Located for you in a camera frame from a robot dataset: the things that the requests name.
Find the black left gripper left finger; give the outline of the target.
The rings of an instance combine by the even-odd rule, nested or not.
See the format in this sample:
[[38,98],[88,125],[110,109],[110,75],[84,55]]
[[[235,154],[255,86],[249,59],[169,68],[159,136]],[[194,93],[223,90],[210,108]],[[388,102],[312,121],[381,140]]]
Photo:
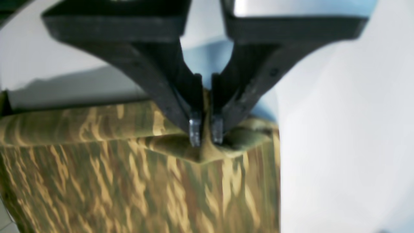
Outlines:
[[180,43],[190,5],[190,0],[62,0],[41,19],[55,40],[129,77],[199,147],[202,77],[186,65]]

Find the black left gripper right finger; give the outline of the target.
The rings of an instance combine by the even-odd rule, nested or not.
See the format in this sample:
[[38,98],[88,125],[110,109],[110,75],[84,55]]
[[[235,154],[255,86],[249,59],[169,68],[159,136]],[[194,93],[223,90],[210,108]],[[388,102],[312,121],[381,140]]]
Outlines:
[[212,75],[211,138],[224,136],[260,98],[312,52],[357,39],[369,21],[368,0],[222,0],[232,55]]

